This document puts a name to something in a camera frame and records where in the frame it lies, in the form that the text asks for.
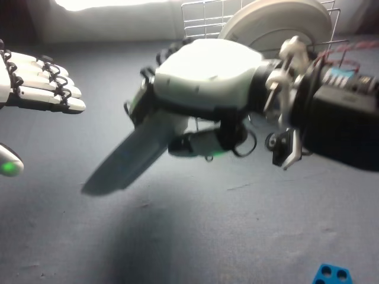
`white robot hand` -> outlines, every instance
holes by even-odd
[[[0,40],[0,109],[19,107],[79,114],[85,110],[82,93],[67,70],[53,59],[11,52]],[[0,143],[0,175],[16,176],[24,169],[20,157]]]

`plate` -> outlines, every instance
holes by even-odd
[[[219,38],[232,40],[277,55],[282,43],[299,36],[306,44],[324,43],[332,37],[332,20],[315,0],[257,0],[239,10],[224,26]],[[316,46],[322,51],[325,46]]]

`bright light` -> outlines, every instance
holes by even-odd
[[[168,0],[55,0],[69,11],[80,11],[93,7],[132,6],[147,3],[167,2]]]

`hole in blue block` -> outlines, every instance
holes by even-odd
[[[348,274],[343,270],[338,270],[337,277],[340,281],[346,281],[348,278]]]
[[[332,275],[332,270],[330,269],[329,266],[324,266],[322,269],[321,269],[321,273],[323,276],[325,277],[331,277]]]

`gray table surface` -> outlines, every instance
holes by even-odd
[[[324,262],[349,268],[355,283],[379,283],[379,175],[318,156],[283,172],[264,150],[272,127],[260,120],[246,159],[164,154],[126,191],[81,195],[132,131],[123,103],[167,45],[43,49],[88,109],[0,112],[1,142],[25,163],[22,176],[0,179],[0,283],[311,283]],[[379,74],[378,56],[349,58]]]

